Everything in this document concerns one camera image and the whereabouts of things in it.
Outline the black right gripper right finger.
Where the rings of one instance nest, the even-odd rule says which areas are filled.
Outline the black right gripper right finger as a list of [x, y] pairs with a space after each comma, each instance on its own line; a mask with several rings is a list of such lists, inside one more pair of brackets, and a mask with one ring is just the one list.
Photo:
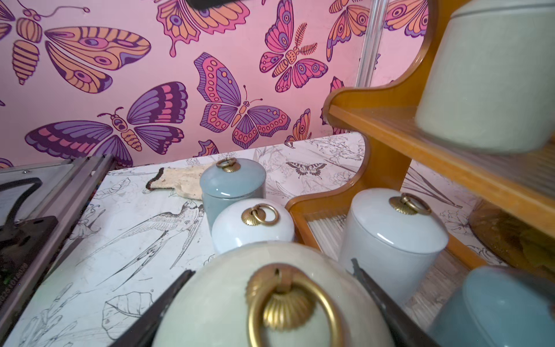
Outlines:
[[397, 347], [439, 347], [427, 333], [412, 321], [403, 309], [361, 268], [356, 258], [351, 259], [354, 277], [367, 290], [387, 323]]

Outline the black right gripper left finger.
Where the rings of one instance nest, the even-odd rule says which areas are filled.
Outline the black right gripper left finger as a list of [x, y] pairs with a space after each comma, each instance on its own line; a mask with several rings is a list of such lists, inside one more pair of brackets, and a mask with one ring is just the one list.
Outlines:
[[156, 332], [176, 295], [195, 275], [194, 270], [184, 271], [149, 307], [149, 309], [120, 336], [111, 347], [151, 347]]

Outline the cream canister shelf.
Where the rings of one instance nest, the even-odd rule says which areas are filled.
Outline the cream canister shelf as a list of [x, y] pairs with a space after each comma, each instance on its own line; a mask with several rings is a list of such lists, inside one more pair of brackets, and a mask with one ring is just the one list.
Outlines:
[[155, 346], [392, 346], [364, 287], [328, 256], [262, 242], [219, 255], [177, 294]]

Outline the large light blue canister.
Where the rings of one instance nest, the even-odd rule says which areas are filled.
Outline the large light blue canister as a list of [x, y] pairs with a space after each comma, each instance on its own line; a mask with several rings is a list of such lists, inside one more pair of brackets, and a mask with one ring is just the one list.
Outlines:
[[264, 199], [266, 178], [261, 164], [245, 158], [223, 159], [206, 169], [199, 183], [209, 230], [219, 214], [235, 202]]

